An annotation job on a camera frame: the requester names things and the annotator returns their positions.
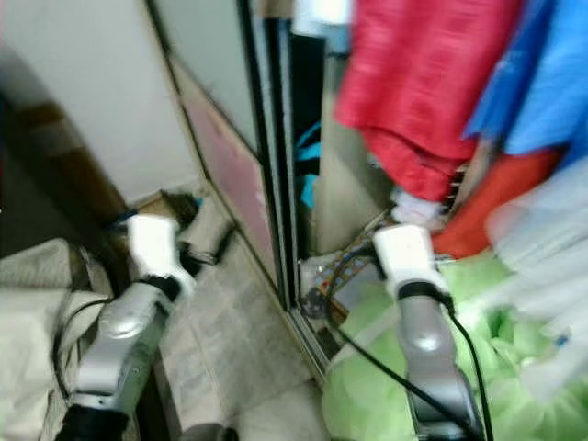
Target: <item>floor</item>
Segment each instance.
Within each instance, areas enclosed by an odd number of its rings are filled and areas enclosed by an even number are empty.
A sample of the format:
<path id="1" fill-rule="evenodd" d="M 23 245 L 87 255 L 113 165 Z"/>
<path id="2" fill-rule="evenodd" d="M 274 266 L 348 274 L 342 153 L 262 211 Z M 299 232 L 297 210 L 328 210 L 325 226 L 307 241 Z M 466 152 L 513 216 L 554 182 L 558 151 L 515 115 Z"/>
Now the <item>floor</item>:
<path id="1" fill-rule="evenodd" d="M 214 216 L 198 218 L 193 238 L 218 229 Z M 182 430 L 221 423 L 242 441 L 328 440 L 320 391 L 243 245 L 233 241 L 197 281 L 161 345 Z"/>

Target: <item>wire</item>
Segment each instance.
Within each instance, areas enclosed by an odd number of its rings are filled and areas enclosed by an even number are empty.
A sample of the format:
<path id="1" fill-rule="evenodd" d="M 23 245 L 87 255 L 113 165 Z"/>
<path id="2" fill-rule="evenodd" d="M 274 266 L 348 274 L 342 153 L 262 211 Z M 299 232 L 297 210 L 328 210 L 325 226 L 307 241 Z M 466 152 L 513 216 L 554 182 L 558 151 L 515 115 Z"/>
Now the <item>wire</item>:
<path id="1" fill-rule="evenodd" d="M 492 418 L 490 417 L 490 408 L 488 407 L 488 398 L 486 397 L 486 387 L 484 386 L 484 377 L 481 373 L 480 361 L 478 354 L 476 353 L 476 347 L 474 346 L 471 337 L 468 334 L 466 328 L 461 324 L 456 317 L 454 312 L 449 314 L 451 322 L 458 328 L 459 333 L 463 336 L 464 340 L 468 344 L 469 352 L 471 353 L 471 359 L 474 363 L 474 369 L 476 370 L 476 379 L 478 380 L 478 389 L 480 390 L 480 401 L 481 401 L 481 412 L 482 418 L 484 419 L 484 427 L 486 429 L 486 439 L 488 441 L 494 440 L 494 432 L 492 430 Z"/>
<path id="2" fill-rule="evenodd" d="M 331 311 L 330 302 L 331 302 L 331 299 L 333 298 L 333 294 L 334 294 L 335 281 L 337 280 L 337 278 L 339 278 L 339 276 L 344 271 L 344 269 L 349 264 L 349 262 L 351 262 L 351 260 L 353 260 L 356 257 L 365 256 L 365 255 L 368 255 L 368 256 L 375 255 L 373 245 L 366 245 L 363 248 L 360 248 L 359 250 L 356 250 L 353 253 L 348 254 L 343 259 L 341 259 L 341 262 L 339 263 L 337 268 L 334 270 L 332 282 L 329 285 L 329 287 L 327 288 L 326 295 L 325 295 L 327 322 L 331 325 L 331 327 L 333 327 L 339 333 L 339 335 L 341 335 L 341 337 L 347 343 L 349 343 L 351 346 L 353 346 L 354 349 L 361 356 L 363 356 L 367 361 L 369 361 L 372 365 L 374 365 L 375 367 L 380 369 L 383 373 L 388 375 L 391 379 L 393 379 L 394 381 L 401 384 L 407 391 L 416 395 L 421 400 L 423 400 L 427 404 L 429 404 L 431 407 L 435 408 L 439 413 L 441 413 L 443 416 L 445 416 L 452 423 L 459 426 L 468 435 L 469 439 L 477 439 L 477 440 L 483 441 L 483 439 L 484 439 L 483 434 L 481 434 L 474 427 L 470 426 L 469 423 L 464 418 L 453 413 L 445 405 L 443 405 L 441 402 L 439 402 L 438 400 L 433 398 L 431 395 L 426 393 L 424 390 L 422 390 L 421 388 L 416 386 L 414 383 L 410 382 L 408 379 L 403 378 L 401 375 L 397 374 L 396 372 L 391 370 L 389 367 L 384 365 L 381 361 L 379 361 L 377 358 L 375 358 L 373 355 L 371 355 L 366 349 L 364 349 L 358 343 L 356 343 L 355 340 L 351 336 L 347 335 L 347 333 L 345 333 L 343 330 L 341 330 L 339 328 L 339 326 L 337 325 L 337 323 L 334 321 L 333 314 Z"/>
<path id="3" fill-rule="evenodd" d="M 67 307 L 67 304 L 69 304 L 69 300 L 71 299 L 72 295 L 73 295 L 73 292 L 71 290 L 69 290 L 67 293 L 68 301 L 63 302 L 62 306 L 64 305 L 65 307 Z M 70 314 L 70 316 L 65 321 L 62 320 L 62 317 L 65 313 L 64 309 L 63 309 L 63 311 L 61 311 L 60 314 L 58 314 L 58 325 L 55 330 L 55 335 L 53 337 L 53 347 L 51 349 L 51 362 L 53 364 L 53 373 L 55 374 L 55 380 L 57 381 L 57 387 L 59 389 L 60 394 L 62 395 L 63 400 L 66 402 L 70 398 L 70 392 L 67 390 L 67 386 L 65 385 L 65 380 L 63 379 L 62 364 L 60 363 L 60 359 L 59 359 L 59 355 L 60 355 L 61 349 L 62 349 L 63 336 L 65 335 L 65 332 L 68 330 L 68 328 L 72 324 L 72 321 L 77 316 L 77 314 L 79 314 L 80 312 L 82 312 L 85 309 L 90 308 L 92 306 L 101 305 L 104 303 L 109 303 L 111 301 L 112 301 L 112 299 L 100 299 L 100 300 L 88 301 L 87 303 L 85 303 L 85 304 L 79 306 L 78 308 L 76 308 L 75 310 L 73 310 L 73 312 Z"/>

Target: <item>red cloth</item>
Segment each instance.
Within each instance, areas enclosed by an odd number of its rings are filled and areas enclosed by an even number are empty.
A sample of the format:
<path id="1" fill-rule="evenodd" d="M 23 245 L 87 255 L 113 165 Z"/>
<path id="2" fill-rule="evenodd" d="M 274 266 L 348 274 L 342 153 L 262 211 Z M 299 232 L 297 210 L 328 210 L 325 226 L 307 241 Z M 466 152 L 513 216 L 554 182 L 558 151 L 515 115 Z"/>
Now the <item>red cloth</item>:
<path id="1" fill-rule="evenodd" d="M 357 0 L 352 57 L 335 116 L 362 132 L 382 168 L 441 200 L 474 152 L 461 140 L 503 53 L 521 0 Z"/>
<path id="2" fill-rule="evenodd" d="M 522 155 L 501 153 L 466 205 L 443 232 L 433 236 L 435 251 L 461 259 L 490 246 L 484 227 L 492 212 L 545 181 L 562 155 L 561 149 Z"/>

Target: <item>red fabric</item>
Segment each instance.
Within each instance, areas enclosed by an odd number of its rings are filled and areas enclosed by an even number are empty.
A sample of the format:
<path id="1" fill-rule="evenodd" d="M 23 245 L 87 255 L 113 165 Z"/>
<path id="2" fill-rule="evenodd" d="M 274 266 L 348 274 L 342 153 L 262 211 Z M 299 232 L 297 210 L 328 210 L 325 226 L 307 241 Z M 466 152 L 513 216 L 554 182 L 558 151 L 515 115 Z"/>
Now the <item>red fabric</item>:
<path id="1" fill-rule="evenodd" d="M 406 191 L 441 200 L 474 152 L 461 140 L 521 0 L 357 0 L 335 116 Z"/>
<path id="2" fill-rule="evenodd" d="M 490 246 L 484 226 L 492 212 L 545 181 L 562 154 L 557 149 L 517 156 L 502 153 L 466 205 L 433 236 L 435 251 L 461 259 Z"/>

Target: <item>green fabric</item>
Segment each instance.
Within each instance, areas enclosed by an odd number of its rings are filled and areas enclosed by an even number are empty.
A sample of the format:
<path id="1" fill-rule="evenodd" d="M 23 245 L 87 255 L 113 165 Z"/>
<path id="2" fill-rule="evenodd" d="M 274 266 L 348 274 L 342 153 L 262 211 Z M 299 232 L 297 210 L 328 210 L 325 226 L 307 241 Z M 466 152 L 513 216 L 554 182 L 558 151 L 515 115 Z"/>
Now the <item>green fabric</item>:
<path id="1" fill-rule="evenodd" d="M 509 276 L 493 254 L 479 254 L 440 271 L 457 305 Z M 363 301 L 343 327 L 357 335 L 391 305 L 383 286 L 367 286 Z M 577 381 L 548 403 L 535 401 L 521 385 L 517 373 L 524 360 L 540 356 L 549 341 L 540 323 L 515 322 L 507 312 L 481 320 L 471 337 L 487 384 L 496 441 L 588 440 L 588 381 Z M 458 365 L 476 386 L 469 351 L 455 334 Z M 406 366 L 393 331 L 383 333 L 367 348 L 399 373 Z M 354 441 L 415 440 L 404 389 L 355 354 L 329 372 L 323 389 L 322 410 L 332 437 Z"/>

